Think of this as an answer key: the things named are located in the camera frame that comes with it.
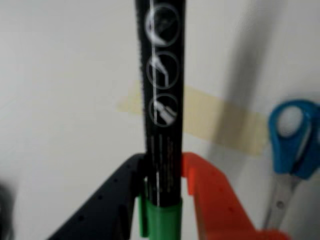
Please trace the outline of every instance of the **white wall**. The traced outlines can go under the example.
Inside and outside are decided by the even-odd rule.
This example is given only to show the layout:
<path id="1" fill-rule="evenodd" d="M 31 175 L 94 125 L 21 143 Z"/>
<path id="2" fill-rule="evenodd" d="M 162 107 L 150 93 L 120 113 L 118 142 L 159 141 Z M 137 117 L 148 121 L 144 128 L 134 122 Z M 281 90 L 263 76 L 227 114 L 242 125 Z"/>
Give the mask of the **white wall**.
<path id="1" fill-rule="evenodd" d="M 319 9 L 317 0 L 189 0 L 186 84 L 266 115 L 288 98 L 320 102 Z M 116 108 L 139 78 L 135 23 L 133 0 L 0 1 L 0 183 L 14 199 L 16 240 L 47 238 L 144 151 L 142 118 Z M 226 172 L 260 228 L 270 149 L 252 157 L 183 141 Z M 320 238 L 319 186 L 318 174 L 294 196 L 281 229 L 295 240 Z M 194 213 L 183 223 L 183 239 L 196 239 Z"/>

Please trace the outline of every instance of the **scissor blade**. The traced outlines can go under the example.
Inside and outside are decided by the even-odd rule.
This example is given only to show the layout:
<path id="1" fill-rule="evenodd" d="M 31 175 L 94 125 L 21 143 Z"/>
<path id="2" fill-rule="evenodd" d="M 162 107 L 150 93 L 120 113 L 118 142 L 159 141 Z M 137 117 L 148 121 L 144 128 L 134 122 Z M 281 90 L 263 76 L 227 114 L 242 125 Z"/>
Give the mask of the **scissor blade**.
<path id="1" fill-rule="evenodd" d="M 264 229 L 279 229 L 286 215 L 290 200 L 300 179 L 289 174 L 277 174 L 274 192 Z"/>

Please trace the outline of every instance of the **white circle icon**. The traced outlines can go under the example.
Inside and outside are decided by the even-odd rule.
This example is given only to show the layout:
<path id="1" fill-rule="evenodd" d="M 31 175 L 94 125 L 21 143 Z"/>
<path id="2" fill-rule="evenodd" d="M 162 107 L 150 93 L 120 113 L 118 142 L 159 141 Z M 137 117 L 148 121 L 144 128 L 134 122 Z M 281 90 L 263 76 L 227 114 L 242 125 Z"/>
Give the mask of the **white circle icon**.
<path id="1" fill-rule="evenodd" d="M 146 64 L 146 75 L 157 89 L 169 89 L 175 85 L 179 70 L 178 59 L 168 51 L 157 52 Z"/>
<path id="2" fill-rule="evenodd" d="M 149 115 L 155 125 L 169 127 L 177 119 L 178 101 L 171 94 L 159 94 L 149 103 Z"/>
<path id="3" fill-rule="evenodd" d="M 158 47 L 170 46 L 180 32 L 177 10 L 170 4 L 156 4 L 145 16 L 144 30 L 152 44 Z"/>

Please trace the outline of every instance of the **masking tape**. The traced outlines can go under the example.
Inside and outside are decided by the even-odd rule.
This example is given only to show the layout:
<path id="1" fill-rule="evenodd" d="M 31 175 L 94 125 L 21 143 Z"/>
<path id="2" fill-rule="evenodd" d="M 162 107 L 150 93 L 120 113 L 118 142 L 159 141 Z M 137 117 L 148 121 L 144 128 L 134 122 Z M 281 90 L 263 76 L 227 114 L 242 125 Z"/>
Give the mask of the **masking tape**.
<path id="1" fill-rule="evenodd" d="M 142 114 L 138 82 L 117 109 Z M 266 116 L 190 86 L 184 88 L 183 131 L 252 156 L 261 155 L 268 142 Z"/>

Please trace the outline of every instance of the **marker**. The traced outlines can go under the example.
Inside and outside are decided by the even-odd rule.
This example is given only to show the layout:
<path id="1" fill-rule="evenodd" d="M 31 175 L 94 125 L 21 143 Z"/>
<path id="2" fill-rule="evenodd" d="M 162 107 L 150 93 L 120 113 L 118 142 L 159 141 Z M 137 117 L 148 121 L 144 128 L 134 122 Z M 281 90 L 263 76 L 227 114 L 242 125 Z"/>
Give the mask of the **marker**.
<path id="1" fill-rule="evenodd" d="M 185 3 L 135 0 L 146 136 L 144 207 L 150 240 L 180 239 Z"/>

